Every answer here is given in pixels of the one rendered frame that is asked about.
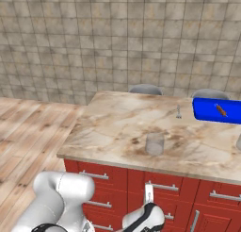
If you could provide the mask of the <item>clear drinking glass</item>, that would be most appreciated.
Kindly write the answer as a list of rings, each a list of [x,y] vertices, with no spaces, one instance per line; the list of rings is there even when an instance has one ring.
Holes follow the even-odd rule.
[[[146,138],[146,152],[152,156],[162,155],[164,152],[164,141],[162,133],[149,133]]]

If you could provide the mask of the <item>grey stool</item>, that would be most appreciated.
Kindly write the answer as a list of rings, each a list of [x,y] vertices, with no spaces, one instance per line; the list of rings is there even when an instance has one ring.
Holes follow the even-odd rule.
[[[129,92],[131,93],[142,93],[142,94],[153,94],[153,95],[162,95],[162,91],[151,84],[138,84],[133,86]]]
[[[222,99],[222,100],[229,100],[230,97],[224,91],[219,91],[215,89],[200,89],[196,90],[192,94],[192,98],[199,97],[199,98],[211,98],[211,99]]]

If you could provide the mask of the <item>blue tray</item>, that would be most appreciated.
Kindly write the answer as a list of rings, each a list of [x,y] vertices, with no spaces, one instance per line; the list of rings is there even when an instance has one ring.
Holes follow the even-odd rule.
[[[227,112],[228,117],[222,116],[215,104],[219,104]],[[197,120],[241,124],[241,101],[196,97],[192,101],[192,107]]]

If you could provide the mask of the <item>red cupboard door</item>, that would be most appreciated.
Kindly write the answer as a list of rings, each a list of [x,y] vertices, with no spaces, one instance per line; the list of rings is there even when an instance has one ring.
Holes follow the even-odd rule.
[[[195,210],[200,212],[194,232],[241,232],[241,212],[220,207],[195,205],[186,232],[190,232]]]

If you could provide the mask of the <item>brown kebab skewer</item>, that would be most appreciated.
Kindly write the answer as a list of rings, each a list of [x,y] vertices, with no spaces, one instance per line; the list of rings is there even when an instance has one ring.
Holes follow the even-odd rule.
[[[215,104],[215,107],[222,116],[228,117],[227,112],[219,104]]]

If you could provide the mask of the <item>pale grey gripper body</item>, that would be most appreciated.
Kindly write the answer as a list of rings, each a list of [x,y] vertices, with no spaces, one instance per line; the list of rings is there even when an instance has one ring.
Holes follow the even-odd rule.
[[[145,185],[144,191],[144,204],[149,204],[153,202],[153,185],[147,183]]]

